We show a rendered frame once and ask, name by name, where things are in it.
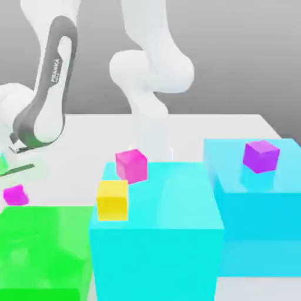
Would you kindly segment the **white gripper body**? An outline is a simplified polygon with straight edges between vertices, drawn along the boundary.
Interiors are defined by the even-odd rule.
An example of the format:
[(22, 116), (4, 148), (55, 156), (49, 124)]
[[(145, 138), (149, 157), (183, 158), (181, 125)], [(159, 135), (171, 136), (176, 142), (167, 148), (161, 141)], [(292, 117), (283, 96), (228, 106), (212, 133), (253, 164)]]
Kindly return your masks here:
[(16, 186), (46, 178), (48, 167), (43, 157), (32, 152), (15, 154), (5, 153), (9, 169), (0, 176), (0, 186)]

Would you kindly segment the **small magenta cube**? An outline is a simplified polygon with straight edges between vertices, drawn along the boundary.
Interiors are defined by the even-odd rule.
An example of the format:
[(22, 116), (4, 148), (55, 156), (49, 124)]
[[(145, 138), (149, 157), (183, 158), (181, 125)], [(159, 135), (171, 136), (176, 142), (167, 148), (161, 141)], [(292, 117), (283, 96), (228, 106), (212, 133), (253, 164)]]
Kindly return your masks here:
[(9, 206), (23, 206), (29, 203), (28, 195), (25, 193), (24, 187), (21, 184), (5, 188), (3, 196)]

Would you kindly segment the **small yellow cube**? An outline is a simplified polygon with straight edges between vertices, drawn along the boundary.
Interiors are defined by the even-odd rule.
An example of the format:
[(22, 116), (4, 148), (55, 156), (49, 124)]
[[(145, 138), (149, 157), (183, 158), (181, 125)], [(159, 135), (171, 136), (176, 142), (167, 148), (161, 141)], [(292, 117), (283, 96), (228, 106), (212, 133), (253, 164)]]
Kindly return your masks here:
[(99, 221), (126, 221), (128, 219), (128, 181), (100, 181), (96, 204)]

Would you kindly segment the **small pink cube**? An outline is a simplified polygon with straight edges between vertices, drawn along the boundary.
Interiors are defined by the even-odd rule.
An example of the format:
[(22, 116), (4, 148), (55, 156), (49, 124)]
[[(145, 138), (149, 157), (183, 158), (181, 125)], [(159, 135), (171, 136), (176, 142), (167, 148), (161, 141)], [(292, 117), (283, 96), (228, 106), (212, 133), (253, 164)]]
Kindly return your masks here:
[(116, 174), (128, 184), (148, 179), (148, 159), (138, 149), (127, 150), (115, 154)]

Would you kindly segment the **small purple cube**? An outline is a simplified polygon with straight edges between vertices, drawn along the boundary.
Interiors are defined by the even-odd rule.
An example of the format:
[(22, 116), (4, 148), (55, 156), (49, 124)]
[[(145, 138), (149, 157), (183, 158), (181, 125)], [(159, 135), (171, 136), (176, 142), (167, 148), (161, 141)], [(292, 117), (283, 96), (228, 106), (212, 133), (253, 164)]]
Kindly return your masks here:
[(280, 149), (266, 140), (248, 142), (245, 145), (242, 163), (254, 173), (276, 170)]

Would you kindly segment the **large green box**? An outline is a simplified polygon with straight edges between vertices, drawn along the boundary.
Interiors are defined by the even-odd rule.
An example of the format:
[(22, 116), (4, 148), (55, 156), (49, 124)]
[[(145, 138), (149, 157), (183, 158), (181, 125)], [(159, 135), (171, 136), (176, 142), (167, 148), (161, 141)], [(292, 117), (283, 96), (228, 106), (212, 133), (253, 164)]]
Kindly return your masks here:
[(87, 301), (91, 206), (9, 206), (0, 213), (0, 301)]

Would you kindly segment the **large cyan box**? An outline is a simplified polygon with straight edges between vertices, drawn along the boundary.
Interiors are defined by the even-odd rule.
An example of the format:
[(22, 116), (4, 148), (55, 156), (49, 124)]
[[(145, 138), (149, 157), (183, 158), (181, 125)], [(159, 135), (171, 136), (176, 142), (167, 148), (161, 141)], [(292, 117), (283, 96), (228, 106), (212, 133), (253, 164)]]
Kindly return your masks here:
[(97, 301), (214, 301), (223, 222), (200, 162), (152, 162), (128, 219), (89, 223)]

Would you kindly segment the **large sky blue box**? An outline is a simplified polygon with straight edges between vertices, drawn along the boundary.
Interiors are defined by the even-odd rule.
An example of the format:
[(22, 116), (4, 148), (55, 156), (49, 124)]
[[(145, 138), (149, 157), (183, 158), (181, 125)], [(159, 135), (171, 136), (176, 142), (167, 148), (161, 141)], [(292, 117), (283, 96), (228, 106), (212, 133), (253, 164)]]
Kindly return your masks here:
[(243, 164), (244, 139), (205, 139), (203, 162), (225, 227), (223, 277), (301, 277), (301, 146), (273, 139), (277, 168)]

